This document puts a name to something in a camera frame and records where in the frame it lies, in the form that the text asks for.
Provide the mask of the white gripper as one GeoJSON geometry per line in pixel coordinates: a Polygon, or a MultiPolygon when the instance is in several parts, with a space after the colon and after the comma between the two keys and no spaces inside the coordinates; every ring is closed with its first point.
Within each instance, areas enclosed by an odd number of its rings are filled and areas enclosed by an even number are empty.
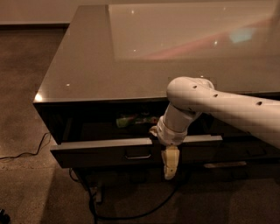
{"type": "Polygon", "coordinates": [[[176,132],[169,129],[164,123],[164,118],[161,116],[157,126],[152,126],[149,129],[149,133],[157,137],[158,141],[166,146],[161,152],[164,162],[164,178],[171,180],[175,177],[179,164],[179,149],[177,146],[183,143],[187,131],[176,132]]]}

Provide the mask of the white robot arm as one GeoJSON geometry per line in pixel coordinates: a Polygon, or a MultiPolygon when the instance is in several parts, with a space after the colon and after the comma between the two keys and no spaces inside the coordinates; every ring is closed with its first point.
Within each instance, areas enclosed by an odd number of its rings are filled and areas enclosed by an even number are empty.
{"type": "Polygon", "coordinates": [[[203,113],[280,148],[280,101],[220,92],[210,80],[190,77],[172,80],[166,95],[169,105],[152,129],[165,147],[161,156],[167,180],[177,172],[178,146],[203,113]]]}

